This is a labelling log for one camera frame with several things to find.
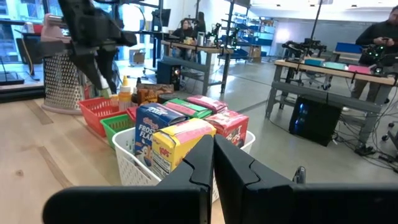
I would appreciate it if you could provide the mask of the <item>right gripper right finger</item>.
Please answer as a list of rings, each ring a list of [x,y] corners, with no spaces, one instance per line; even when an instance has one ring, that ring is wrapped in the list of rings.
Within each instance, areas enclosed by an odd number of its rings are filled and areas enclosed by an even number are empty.
[[[293,182],[217,134],[214,170],[226,224],[283,223],[282,203],[271,189]]]

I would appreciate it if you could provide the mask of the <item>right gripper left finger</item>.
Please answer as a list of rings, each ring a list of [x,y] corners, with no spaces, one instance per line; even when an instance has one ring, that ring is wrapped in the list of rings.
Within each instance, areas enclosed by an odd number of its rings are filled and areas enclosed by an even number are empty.
[[[213,193],[213,143],[204,135],[158,187],[163,196],[157,224],[210,224]]]

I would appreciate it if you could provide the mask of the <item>orange bottle with white label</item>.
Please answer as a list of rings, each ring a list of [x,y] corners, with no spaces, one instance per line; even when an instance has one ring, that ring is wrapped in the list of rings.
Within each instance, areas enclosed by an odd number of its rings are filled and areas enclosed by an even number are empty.
[[[123,76],[123,82],[119,89],[118,94],[118,101],[119,101],[119,110],[125,111],[129,107],[131,107],[131,86],[129,84],[129,79],[125,75]]]

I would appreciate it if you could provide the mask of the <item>yellow Corn Pops cereal box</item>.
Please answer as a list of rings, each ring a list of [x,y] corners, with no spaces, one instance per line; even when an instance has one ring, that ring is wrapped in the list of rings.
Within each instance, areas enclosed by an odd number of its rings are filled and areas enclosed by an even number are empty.
[[[192,118],[156,131],[152,135],[151,171],[160,179],[169,175],[204,135],[216,128],[204,119]]]

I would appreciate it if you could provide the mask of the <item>dark bottle with black nozzle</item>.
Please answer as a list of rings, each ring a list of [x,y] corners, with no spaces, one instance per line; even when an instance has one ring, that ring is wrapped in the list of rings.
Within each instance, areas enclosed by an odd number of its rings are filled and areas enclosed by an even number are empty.
[[[132,101],[135,105],[140,105],[140,99],[139,99],[138,94],[137,94],[137,92],[138,92],[138,87],[139,87],[140,84],[141,84],[141,78],[139,77],[139,78],[137,79],[136,85],[135,85],[135,87],[133,88],[133,93],[132,93],[132,95],[131,95],[131,101]]]

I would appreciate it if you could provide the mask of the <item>red mini cereal box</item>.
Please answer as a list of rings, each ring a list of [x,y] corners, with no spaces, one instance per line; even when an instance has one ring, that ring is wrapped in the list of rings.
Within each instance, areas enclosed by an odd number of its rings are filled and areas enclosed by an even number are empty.
[[[244,146],[249,117],[235,111],[224,110],[213,114],[205,121],[216,128],[216,133],[224,136],[238,147]]]

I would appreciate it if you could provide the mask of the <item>green Apple Jacks cereal box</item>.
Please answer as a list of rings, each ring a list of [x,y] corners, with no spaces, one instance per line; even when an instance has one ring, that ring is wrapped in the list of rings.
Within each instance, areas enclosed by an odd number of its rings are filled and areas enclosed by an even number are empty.
[[[204,119],[213,114],[212,110],[199,106],[179,98],[174,98],[172,100],[166,101],[164,106],[175,110],[181,114],[189,116],[190,118]]]

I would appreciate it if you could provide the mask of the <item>blue Frosted Flakes cereal box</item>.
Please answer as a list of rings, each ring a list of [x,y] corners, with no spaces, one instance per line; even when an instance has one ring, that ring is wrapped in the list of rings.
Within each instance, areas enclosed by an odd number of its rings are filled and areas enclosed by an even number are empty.
[[[136,111],[134,156],[146,167],[152,166],[152,135],[168,126],[188,120],[181,114],[159,103],[141,105]]]

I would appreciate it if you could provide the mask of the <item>pink mini cereal box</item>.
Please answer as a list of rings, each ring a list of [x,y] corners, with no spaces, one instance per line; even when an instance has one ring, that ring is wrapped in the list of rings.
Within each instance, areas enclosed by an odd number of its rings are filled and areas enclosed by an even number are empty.
[[[186,100],[190,103],[212,110],[212,112],[214,113],[219,113],[221,111],[228,109],[227,103],[220,100],[214,100],[212,98],[203,95],[189,96],[186,98]]]

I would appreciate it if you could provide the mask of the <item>spice jar with black lid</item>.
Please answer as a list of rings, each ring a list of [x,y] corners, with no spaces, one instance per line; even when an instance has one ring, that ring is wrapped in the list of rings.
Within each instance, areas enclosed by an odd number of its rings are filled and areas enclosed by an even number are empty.
[[[157,96],[157,102],[159,104],[164,104],[167,101],[170,101],[173,99],[179,99],[178,95],[176,95],[175,93],[164,93],[164,94],[159,94]]]

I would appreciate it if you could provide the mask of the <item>flat black device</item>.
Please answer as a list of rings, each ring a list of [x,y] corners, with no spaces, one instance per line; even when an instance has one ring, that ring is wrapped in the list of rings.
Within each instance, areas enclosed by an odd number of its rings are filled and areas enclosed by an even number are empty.
[[[25,80],[16,72],[0,72],[0,86],[4,85],[21,85]]]

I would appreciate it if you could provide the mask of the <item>person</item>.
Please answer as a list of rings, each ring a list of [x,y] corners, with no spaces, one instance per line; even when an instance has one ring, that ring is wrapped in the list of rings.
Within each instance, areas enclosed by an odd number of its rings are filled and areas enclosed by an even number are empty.
[[[356,45],[381,45],[384,46],[386,54],[398,53],[398,5],[393,7],[386,21],[375,23],[369,26],[357,39]],[[359,59],[360,66],[371,66],[376,61],[371,57],[362,54]],[[391,67],[384,67],[385,72],[397,72],[398,63]],[[351,97],[359,99],[364,87],[368,84],[365,80],[356,80],[354,88],[351,91]],[[380,84],[371,82],[366,101],[374,103],[376,95],[379,91]]]
[[[206,24],[205,24],[205,14],[204,12],[199,12],[198,13],[198,17],[195,21],[195,26],[193,28],[194,33],[193,33],[193,37],[197,38],[198,33],[202,32],[202,33],[206,33]]]
[[[180,28],[173,31],[172,35],[177,36],[180,42],[184,42],[186,39],[188,39],[189,44],[196,44],[197,42],[197,34],[187,18],[180,21]],[[177,56],[181,59],[190,60],[192,58],[190,50],[180,47],[175,49]]]

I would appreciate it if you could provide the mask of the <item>computer tower blue lights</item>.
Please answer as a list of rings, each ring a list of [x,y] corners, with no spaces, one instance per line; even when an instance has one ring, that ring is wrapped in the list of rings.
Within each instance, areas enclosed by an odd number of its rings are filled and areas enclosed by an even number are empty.
[[[298,97],[289,123],[289,133],[327,146],[335,133],[342,107]]]

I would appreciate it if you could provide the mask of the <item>chair base with casters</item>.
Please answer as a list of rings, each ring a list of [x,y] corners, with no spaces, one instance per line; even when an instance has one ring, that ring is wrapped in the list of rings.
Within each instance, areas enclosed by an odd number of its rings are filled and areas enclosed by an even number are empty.
[[[383,141],[391,140],[393,144],[398,144],[398,131],[393,134],[391,129],[398,124],[398,121],[392,121],[388,124],[388,132],[382,136]]]

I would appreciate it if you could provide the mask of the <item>blue bin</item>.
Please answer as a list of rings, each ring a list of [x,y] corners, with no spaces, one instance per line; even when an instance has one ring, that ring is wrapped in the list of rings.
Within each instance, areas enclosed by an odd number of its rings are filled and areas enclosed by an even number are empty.
[[[338,42],[335,47],[335,52],[344,52],[349,54],[362,54],[362,47],[352,43]]]

